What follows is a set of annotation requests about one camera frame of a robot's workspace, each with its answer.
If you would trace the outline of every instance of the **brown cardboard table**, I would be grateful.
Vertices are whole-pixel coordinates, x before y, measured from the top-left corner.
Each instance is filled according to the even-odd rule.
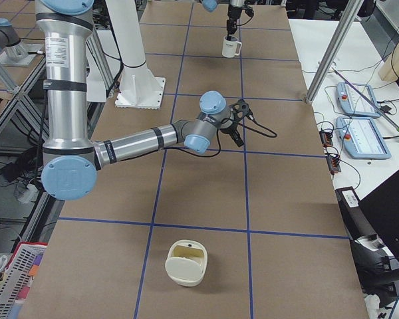
[[[226,12],[149,2],[141,29],[149,68],[167,78],[162,107],[109,101],[93,138],[195,118],[208,90],[244,98],[278,138],[242,132],[245,147],[222,136],[216,158],[167,150],[104,168],[65,203],[20,318],[368,317],[285,10],[255,7],[233,59],[221,57]],[[209,253],[194,288],[164,268],[180,239]]]

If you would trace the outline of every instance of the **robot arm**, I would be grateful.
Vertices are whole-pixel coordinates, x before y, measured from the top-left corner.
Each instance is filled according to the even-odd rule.
[[[0,18],[0,52],[5,49],[7,56],[14,61],[19,61],[28,55],[28,51],[18,34],[7,20]]]
[[[205,10],[213,12],[217,8],[218,0],[202,0],[201,1]],[[230,40],[231,36],[238,30],[238,20],[241,18],[242,11],[250,17],[254,17],[254,10],[250,7],[254,4],[254,0],[230,0],[227,8],[227,39]]]
[[[235,117],[239,111],[215,91],[201,97],[201,113],[192,122],[182,120],[92,143],[86,111],[86,40],[94,27],[92,5],[93,0],[36,0],[37,24],[46,38],[44,87],[50,133],[43,144],[41,179],[49,194],[62,200],[81,198],[93,189],[97,169],[180,142],[202,154],[218,130],[240,143]]]

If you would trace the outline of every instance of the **black monitor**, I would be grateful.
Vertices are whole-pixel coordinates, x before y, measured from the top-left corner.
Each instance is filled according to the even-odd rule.
[[[359,207],[399,261],[399,170],[361,200]]]

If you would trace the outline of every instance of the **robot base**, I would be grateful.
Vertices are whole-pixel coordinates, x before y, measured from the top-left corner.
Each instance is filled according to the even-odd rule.
[[[37,52],[43,48],[43,45],[40,45],[40,44],[28,45],[27,43],[25,43],[25,48],[29,52]],[[19,61],[14,61],[7,56],[5,51],[3,51],[0,54],[0,63],[1,63],[1,65],[4,65],[4,66],[29,66],[36,56],[37,56],[37,54],[28,54],[28,56],[26,56],[25,58],[23,58]]]
[[[115,101],[117,107],[155,110],[160,108],[166,79],[154,77],[150,70],[146,71],[146,77],[123,74],[120,93]]]

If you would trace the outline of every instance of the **white basket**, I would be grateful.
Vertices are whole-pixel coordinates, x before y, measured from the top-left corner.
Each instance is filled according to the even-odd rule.
[[[19,291],[28,284],[28,275],[35,257],[43,254],[46,244],[21,243],[17,248],[5,273],[7,278],[0,287],[0,318],[6,318],[10,313]]]

